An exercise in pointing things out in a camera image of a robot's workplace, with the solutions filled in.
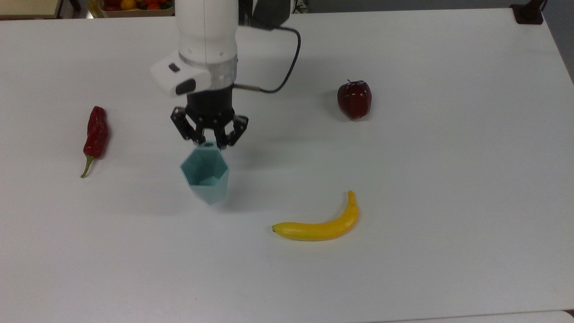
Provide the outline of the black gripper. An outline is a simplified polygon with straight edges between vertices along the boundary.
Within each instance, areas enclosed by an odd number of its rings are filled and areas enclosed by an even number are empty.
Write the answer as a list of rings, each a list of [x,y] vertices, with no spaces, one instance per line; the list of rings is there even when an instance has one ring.
[[[232,90],[229,86],[188,94],[186,107],[175,107],[170,116],[181,137],[201,145],[206,141],[204,131],[211,129],[219,149],[234,146],[246,131],[249,118],[235,114]],[[232,123],[232,131],[227,134],[228,123]]]

